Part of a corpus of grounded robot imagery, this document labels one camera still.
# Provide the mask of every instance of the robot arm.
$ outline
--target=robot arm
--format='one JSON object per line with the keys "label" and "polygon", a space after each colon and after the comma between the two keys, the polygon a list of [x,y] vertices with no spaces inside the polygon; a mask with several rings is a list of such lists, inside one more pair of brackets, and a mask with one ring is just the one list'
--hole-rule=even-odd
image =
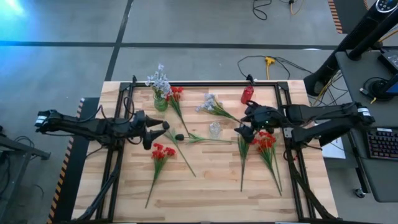
{"label": "robot arm", "polygon": [[[147,131],[146,127],[162,124],[163,130]],[[118,139],[140,138],[144,149],[150,149],[152,141],[169,129],[166,121],[152,119],[144,111],[137,111],[132,119],[104,118],[87,119],[67,116],[56,110],[40,111],[35,122],[36,131],[43,134],[53,131],[65,131],[82,136],[88,140],[98,141],[103,146],[109,146]]]}
{"label": "robot arm", "polygon": [[[247,105],[246,116],[241,121],[250,122],[251,125],[235,129],[246,142],[251,142],[254,132],[260,129],[273,133],[274,128],[284,128],[293,147],[303,147],[315,137],[328,136],[325,142],[330,142],[351,128],[369,126],[374,122],[369,110],[360,103],[313,108],[307,105],[285,105],[286,115],[275,108],[261,106],[253,101],[248,101]],[[311,128],[302,127],[315,119],[330,120]]]}

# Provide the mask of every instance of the gray floor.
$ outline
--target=gray floor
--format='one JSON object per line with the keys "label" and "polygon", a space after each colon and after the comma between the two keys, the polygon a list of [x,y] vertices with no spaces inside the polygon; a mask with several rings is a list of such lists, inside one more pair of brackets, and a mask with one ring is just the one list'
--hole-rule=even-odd
{"label": "gray floor", "polygon": [[[274,0],[264,8],[267,21],[253,16],[251,4],[248,0],[135,0],[123,42],[278,44],[284,49],[122,47],[111,79],[130,80],[136,75],[145,80],[162,63],[172,80],[242,80],[236,62],[247,55],[280,56],[315,71],[331,51],[289,50],[289,45],[336,45],[344,38],[336,32],[326,0],[307,0],[294,17],[288,5]],[[0,0],[0,40],[115,42],[126,5],[127,0]],[[387,44],[398,45],[398,36]],[[112,47],[0,47],[0,124],[10,138],[26,135],[52,153],[48,161],[35,159],[29,164],[9,220],[44,223],[58,180],[67,138],[35,133],[37,112],[57,109],[75,114],[80,98],[99,96],[112,54]],[[258,79],[266,77],[263,59],[247,59],[241,67]],[[291,79],[307,75],[287,68]],[[287,78],[280,65],[271,66],[270,73],[272,79]],[[346,88],[343,79],[336,87]],[[331,92],[334,98],[343,93]],[[336,102],[350,100],[346,94]],[[326,95],[323,101],[331,103],[333,98]],[[353,196],[352,190],[359,187],[354,170],[328,169],[328,173],[341,218],[396,223],[398,203],[377,203],[372,195]],[[44,189],[43,198],[34,184]]]}

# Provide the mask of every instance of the black keyboard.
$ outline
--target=black keyboard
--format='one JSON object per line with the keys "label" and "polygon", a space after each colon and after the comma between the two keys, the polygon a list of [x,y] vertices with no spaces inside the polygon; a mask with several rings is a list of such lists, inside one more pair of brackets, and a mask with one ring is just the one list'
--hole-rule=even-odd
{"label": "black keyboard", "polygon": [[370,158],[398,160],[398,129],[375,128],[366,135]]}

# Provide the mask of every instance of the wooden table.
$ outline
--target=wooden table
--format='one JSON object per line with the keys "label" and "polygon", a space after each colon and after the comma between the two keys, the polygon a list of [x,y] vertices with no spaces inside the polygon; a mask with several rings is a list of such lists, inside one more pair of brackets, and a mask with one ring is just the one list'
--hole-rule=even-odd
{"label": "wooden table", "polygon": [[[307,105],[308,98],[303,81],[292,80],[288,83],[292,103]],[[105,82],[103,85],[99,103],[103,105],[107,117],[114,116],[119,85],[120,82]],[[243,88],[185,88],[181,107],[188,130],[208,137],[209,124],[218,121],[223,128],[221,139],[236,140],[237,134],[233,128],[237,127],[237,122],[205,112],[197,113],[195,108],[204,102],[205,93],[213,93],[223,102],[226,111],[242,118],[246,109],[245,105],[240,103]],[[254,89],[252,100],[261,105],[277,107],[273,88],[256,86]],[[155,110],[150,88],[137,87],[133,94],[136,111],[144,110],[152,118],[166,120],[177,133],[185,134],[182,123],[171,106],[164,113]],[[114,222],[297,221],[289,168],[282,157],[285,150],[283,137],[280,130],[276,130],[275,135],[279,138],[277,161],[282,180],[282,196],[279,195],[270,172],[253,147],[249,150],[243,191],[240,192],[241,162],[237,144],[213,141],[199,144],[181,142],[179,146],[197,177],[192,175],[181,155],[177,153],[175,158],[167,161],[161,172],[147,209],[144,207],[154,175],[154,163],[150,158],[152,150],[146,151],[142,145],[126,143]],[[164,136],[154,142],[175,148]],[[317,141],[310,144],[319,146]],[[91,142],[88,153],[99,147],[97,142]],[[313,192],[326,209],[337,216],[322,152],[307,148],[303,150],[303,155]],[[103,149],[85,161],[73,218],[79,217],[99,192],[105,159],[106,150]],[[303,192],[300,196],[305,214],[308,216]],[[108,208],[105,206],[104,215],[107,211]]]}

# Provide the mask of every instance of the green vase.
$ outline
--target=green vase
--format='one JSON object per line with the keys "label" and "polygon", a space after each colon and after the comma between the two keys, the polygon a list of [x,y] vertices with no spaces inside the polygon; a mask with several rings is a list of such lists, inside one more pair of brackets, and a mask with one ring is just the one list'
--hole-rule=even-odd
{"label": "green vase", "polygon": [[165,98],[154,96],[154,106],[158,111],[163,112],[167,109],[169,104]]}

